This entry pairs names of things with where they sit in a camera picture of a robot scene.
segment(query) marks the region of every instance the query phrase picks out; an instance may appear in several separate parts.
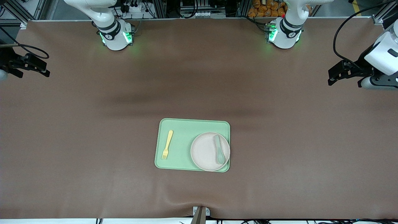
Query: pile of potatoes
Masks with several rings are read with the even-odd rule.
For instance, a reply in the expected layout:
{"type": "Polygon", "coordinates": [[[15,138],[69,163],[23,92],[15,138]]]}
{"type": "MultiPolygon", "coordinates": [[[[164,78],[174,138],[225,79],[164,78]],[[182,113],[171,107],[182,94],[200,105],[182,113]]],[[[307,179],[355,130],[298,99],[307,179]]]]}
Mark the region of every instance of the pile of potatoes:
{"type": "Polygon", "coordinates": [[[248,17],[278,17],[287,12],[285,2],[276,2],[274,0],[253,0],[253,7],[249,10],[248,17]]]}

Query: yellow fork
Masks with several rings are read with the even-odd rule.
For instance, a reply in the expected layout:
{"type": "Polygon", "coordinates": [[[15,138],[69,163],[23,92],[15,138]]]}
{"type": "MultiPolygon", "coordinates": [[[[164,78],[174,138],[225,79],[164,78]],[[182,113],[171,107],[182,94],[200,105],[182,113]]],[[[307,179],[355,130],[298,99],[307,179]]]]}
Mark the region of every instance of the yellow fork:
{"type": "Polygon", "coordinates": [[[162,159],[166,159],[167,155],[169,154],[169,144],[173,136],[173,130],[169,131],[169,134],[167,135],[167,142],[166,142],[166,148],[163,150],[163,155],[162,159]]]}

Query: brown table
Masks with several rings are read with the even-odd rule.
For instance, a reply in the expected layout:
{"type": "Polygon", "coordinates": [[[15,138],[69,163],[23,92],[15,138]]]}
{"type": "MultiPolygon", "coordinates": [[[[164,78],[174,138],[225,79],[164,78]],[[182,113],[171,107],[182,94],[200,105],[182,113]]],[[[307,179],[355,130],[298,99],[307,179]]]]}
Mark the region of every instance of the brown table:
{"type": "MultiPolygon", "coordinates": [[[[267,45],[244,19],[144,21],[112,52],[89,22],[30,22],[51,77],[0,86],[0,218],[398,218],[398,92],[327,85],[342,19],[267,45]],[[226,173],[157,169],[163,118],[231,125],[226,173]]],[[[351,59],[381,33],[353,19],[351,59]]]]}

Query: white plate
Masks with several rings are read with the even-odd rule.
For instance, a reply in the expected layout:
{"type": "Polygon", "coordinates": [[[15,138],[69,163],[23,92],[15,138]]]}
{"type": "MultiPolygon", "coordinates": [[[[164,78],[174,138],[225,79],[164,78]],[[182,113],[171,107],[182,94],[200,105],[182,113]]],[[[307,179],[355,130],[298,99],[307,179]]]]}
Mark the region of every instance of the white plate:
{"type": "Polygon", "coordinates": [[[220,134],[206,132],[195,138],[191,145],[191,157],[195,165],[205,171],[216,171],[225,166],[229,160],[228,141],[220,134]],[[221,151],[224,154],[225,162],[219,164],[217,161],[217,146],[214,136],[220,136],[221,151]]]}

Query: green tray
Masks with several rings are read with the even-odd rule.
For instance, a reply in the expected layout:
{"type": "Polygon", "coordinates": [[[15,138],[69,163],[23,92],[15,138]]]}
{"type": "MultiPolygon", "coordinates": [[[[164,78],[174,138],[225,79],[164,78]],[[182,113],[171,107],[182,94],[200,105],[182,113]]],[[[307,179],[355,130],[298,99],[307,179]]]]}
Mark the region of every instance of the green tray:
{"type": "MultiPolygon", "coordinates": [[[[193,140],[202,133],[216,132],[224,136],[228,143],[230,143],[230,129],[228,122],[225,121],[165,118],[160,121],[159,125],[155,165],[161,169],[204,171],[197,167],[192,161],[191,144],[193,140]],[[169,145],[169,154],[167,159],[162,159],[169,130],[174,131],[169,145]]],[[[223,173],[228,169],[229,161],[223,168],[215,172],[223,173]]]]}

